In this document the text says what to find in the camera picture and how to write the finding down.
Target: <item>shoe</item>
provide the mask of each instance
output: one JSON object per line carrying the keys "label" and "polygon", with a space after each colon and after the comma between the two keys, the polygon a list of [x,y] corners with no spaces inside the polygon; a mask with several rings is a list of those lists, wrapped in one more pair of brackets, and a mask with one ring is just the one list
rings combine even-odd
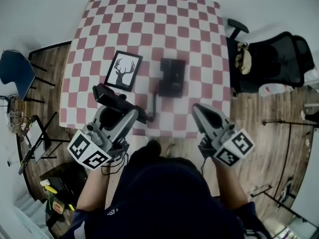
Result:
{"label": "shoe", "polygon": [[166,157],[167,157],[167,158],[179,157],[178,147],[177,147],[176,144],[171,144],[171,145],[167,148]]}

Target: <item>chair armrest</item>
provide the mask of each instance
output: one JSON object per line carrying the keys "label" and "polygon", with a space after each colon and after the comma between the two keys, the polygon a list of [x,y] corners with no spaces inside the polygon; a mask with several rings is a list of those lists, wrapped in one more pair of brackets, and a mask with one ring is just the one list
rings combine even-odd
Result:
{"label": "chair armrest", "polygon": [[231,34],[230,39],[235,39],[240,31],[243,31],[245,33],[249,33],[248,27],[246,27],[244,24],[229,18],[227,20],[227,23],[229,26],[232,26],[235,28],[234,32]]}

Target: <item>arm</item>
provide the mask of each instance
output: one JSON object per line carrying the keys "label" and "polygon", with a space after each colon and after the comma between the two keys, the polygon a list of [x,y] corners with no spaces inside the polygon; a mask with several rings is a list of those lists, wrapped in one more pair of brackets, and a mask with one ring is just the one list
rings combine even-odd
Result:
{"label": "arm", "polygon": [[103,175],[100,169],[90,171],[76,209],[88,212],[98,208],[104,209],[109,180],[110,176]]}
{"label": "arm", "polygon": [[216,166],[217,181],[221,202],[230,210],[235,210],[248,203],[248,198],[241,187],[238,177],[229,167],[213,159]]}

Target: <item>yellow object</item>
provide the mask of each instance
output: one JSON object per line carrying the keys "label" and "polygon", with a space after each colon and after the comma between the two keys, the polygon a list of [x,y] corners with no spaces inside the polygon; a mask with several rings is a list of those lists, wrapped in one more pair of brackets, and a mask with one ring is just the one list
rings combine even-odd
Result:
{"label": "yellow object", "polygon": [[44,187],[45,187],[46,190],[52,192],[53,194],[58,193],[54,188],[52,188],[52,187],[49,186],[49,185],[45,185]]}
{"label": "yellow object", "polygon": [[69,207],[70,207],[71,210],[75,211],[73,205],[69,204]]}
{"label": "yellow object", "polygon": [[235,58],[235,67],[239,68],[241,74],[248,74],[251,69],[252,58],[248,51],[247,43],[239,42],[237,44],[237,51],[239,54]]}

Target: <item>stair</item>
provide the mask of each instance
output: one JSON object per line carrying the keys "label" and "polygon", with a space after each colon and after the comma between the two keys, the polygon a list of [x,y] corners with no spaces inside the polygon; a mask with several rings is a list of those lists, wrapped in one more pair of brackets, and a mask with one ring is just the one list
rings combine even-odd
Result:
{"label": "stair", "polygon": [[54,239],[45,222],[46,202],[34,200],[29,194],[21,197],[15,204],[15,213],[22,224],[36,239]]}

